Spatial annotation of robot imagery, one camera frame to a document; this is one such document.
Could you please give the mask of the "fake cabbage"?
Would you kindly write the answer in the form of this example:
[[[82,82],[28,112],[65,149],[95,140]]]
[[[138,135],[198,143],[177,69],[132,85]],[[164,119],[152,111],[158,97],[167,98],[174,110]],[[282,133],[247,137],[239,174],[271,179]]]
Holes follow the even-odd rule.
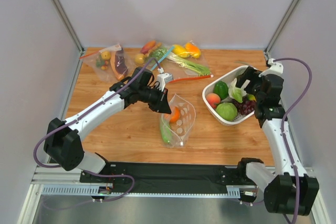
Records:
[[[243,98],[247,95],[247,93],[242,88],[235,87],[235,84],[236,78],[230,83],[228,87],[228,95],[238,103],[242,103]]]

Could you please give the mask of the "clear white-zip bag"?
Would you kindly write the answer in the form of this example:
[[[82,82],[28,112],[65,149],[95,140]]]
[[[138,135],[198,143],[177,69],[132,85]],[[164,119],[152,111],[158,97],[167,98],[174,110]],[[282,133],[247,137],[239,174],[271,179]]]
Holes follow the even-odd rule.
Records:
[[[183,148],[186,145],[186,142],[189,139],[191,134],[192,128],[195,123],[196,119],[196,111],[194,106],[180,97],[179,95],[175,94],[173,98],[169,102],[169,106],[171,111],[174,110],[174,107],[178,107],[180,109],[181,115],[180,119],[176,123],[170,123],[170,127],[172,130],[172,145],[166,145],[166,147],[171,148]],[[164,118],[167,121],[170,120],[170,114],[162,114],[160,116],[160,120]]]

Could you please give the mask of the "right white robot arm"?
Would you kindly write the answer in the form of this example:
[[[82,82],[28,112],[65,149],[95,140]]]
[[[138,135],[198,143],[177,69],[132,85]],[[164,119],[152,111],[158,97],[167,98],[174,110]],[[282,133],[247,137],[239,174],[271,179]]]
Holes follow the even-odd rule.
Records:
[[[280,104],[283,78],[247,67],[236,79],[236,87],[256,98],[255,117],[266,135],[275,162],[274,173],[261,162],[248,162],[246,176],[264,193],[268,212],[307,216],[319,191],[319,183],[308,175],[293,145],[287,113]]]

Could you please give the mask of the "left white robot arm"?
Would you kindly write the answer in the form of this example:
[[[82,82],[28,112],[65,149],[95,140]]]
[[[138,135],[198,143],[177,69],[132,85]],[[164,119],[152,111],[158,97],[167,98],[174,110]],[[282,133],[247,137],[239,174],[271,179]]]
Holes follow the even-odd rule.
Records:
[[[82,141],[106,119],[138,101],[154,112],[171,114],[165,85],[172,80],[172,75],[162,68],[155,78],[149,69],[137,67],[132,76],[113,84],[86,109],[63,121],[53,119],[44,140],[45,153],[66,171],[78,168],[102,174],[108,161],[97,153],[84,151]]]

